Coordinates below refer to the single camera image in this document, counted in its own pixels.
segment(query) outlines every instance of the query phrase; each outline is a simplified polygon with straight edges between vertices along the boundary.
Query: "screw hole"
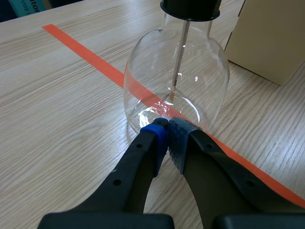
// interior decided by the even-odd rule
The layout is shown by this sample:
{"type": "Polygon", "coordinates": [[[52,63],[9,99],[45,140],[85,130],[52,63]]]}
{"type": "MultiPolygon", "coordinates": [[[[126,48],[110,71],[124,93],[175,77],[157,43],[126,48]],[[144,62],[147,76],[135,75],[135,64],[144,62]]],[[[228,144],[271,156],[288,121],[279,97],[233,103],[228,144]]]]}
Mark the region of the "screw hole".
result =
{"type": "Polygon", "coordinates": [[[113,184],[114,184],[115,186],[119,186],[121,183],[122,183],[122,182],[121,182],[120,180],[114,180],[114,181],[113,181],[113,184]]]}
{"type": "Polygon", "coordinates": [[[247,186],[250,186],[250,187],[254,187],[254,186],[255,186],[255,183],[254,183],[254,181],[252,181],[252,180],[247,180],[247,181],[246,181],[246,185],[247,185],[247,186]]]}

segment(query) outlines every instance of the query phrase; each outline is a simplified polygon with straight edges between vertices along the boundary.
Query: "black lid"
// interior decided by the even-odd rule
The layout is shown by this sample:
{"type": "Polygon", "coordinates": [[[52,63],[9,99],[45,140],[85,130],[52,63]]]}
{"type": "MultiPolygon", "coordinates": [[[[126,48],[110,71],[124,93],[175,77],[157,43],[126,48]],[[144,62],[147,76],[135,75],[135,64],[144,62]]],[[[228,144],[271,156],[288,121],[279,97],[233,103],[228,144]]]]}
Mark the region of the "black lid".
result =
{"type": "Polygon", "coordinates": [[[220,15],[221,0],[163,0],[162,10],[167,14],[188,21],[210,21],[220,15]]]}

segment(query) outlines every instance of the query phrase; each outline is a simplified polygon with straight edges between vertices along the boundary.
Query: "blue gripper pad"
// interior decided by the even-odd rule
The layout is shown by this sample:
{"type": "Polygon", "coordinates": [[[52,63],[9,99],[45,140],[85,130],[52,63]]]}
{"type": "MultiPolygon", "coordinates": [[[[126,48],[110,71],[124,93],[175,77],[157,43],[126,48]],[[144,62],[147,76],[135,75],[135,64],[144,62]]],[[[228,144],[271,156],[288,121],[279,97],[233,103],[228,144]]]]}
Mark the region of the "blue gripper pad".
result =
{"type": "Polygon", "coordinates": [[[184,161],[189,134],[194,130],[201,130],[201,128],[195,126],[194,124],[183,118],[178,117],[172,118],[170,120],[169,126],[170,156],[172,158],[172,161],[182,174],[184,169],[184,161]]]}

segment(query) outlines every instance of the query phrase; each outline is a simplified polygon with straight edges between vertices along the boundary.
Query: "glass flask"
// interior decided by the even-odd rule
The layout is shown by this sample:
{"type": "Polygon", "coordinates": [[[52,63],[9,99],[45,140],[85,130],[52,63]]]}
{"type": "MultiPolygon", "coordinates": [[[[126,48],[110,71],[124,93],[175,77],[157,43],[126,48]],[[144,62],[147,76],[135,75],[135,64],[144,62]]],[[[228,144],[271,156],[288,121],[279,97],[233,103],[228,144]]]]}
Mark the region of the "glass flask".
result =
{"type": "Polygon", "coordinates": [[[165,13],[162,27],[145,34],[132,50],[125,68],[124,108],[136,132],[157,117],[183,117],[204,131],[214,124],[228,87],[228,61],[210,37],[212,21],[188,21],[182,44],[185,23],[165,13]]]}

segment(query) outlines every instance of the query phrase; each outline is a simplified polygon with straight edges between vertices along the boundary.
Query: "orange tape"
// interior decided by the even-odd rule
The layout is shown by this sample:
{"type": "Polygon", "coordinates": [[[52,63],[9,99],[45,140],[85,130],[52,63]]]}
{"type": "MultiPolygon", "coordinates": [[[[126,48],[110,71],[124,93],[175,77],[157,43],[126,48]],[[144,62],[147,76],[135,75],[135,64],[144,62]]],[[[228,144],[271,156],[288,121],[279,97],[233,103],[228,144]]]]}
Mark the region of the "orange tape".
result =
{"type": "MultiPolygon", "coordinates": [[[[104,61],[102,58],[100,58],[98,55],[91,52],[89,49],[87,49],[85,46],[78,43],[76,40],[74,40],[72,37],[61,31],[56,26],[50,24],[43,26],[43,29],[46,30],[48,33],[50,33],[52,36],[54,36],[57,40],[59,40],[61,43],[66,45],[68,48],[70,48],[73,52],[78,54],[80,57],[82,57],[84,60],[86,60],[88,63],[90,63],[93,67],[95,67],[97,70],[99,70],[101,73],[103,73],[105,76],[107,76],[109,79],[111,79],[113,82],[115,82],[117,85],[119,85],[121,88],[123,88],[124,85],[124,74],[111,66],[109,63],[104,61]]],[[[130,92],[139,100],[141,100],[146,106],[150,107],[152,104],[155,106],[156,104],[159,104],[162,106],[162,108],[165,109],[164,114],[160,114],[160,116],[177,116],[177,117],[183,117],[178,111],[173,109],[170,106],[167,106],[162,102],[160,98],[158,98],[155,94],[153,94],[151,91],[149,91],[147,88],[143,87],[139,82],[137,82],[133,77],[129,77],[130,81],[127,82],[127,86],[130,90],[130,92]]],[[[240,156],[238,153],[230,149],[228,146],[220,142],[218,139],[214,138],[209,134],[209,136],[217,143],[217,145],[233,160],[247,168],[249,171],[251,171],[254,175],[256,175],[259,179],[261,179],[266,185],[268,185],[273,191],[281,195],[282,197],[288,199],[289,201],[305,208],[305,200],[300,198],[297,194],[286,188],[284,185],[279,183],[278,181],[274,180],[271,176],[260,170],[255,165],[251,164],[249,161],[247,161],[245,158],[240,156]]]]}

